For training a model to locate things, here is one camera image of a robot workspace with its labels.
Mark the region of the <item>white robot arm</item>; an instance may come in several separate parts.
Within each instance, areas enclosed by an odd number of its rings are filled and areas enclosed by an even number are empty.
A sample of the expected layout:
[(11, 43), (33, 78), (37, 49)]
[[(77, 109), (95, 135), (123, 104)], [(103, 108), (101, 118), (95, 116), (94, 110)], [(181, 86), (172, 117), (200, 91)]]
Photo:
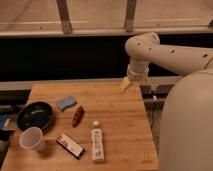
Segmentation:
[(154, 63), (182, 77), (164, 102), (159, 171), (213, 171), (213, 48), (165, 45), (148, 32), (129, 38), (121, 90), (147, 82)]

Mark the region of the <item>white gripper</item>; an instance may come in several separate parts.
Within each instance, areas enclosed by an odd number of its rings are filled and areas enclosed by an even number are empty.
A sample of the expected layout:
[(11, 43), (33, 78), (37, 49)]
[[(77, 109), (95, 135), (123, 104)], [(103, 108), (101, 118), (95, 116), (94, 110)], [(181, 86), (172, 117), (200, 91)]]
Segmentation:
[(145, 80), (148, 77), (148, 65), (149, 63), (147, 61), (130, 59), (130, 63), (127, 66), (127, 77), (123, 78), (120, 91), (125, 92), (132, 86), (133, 82)]

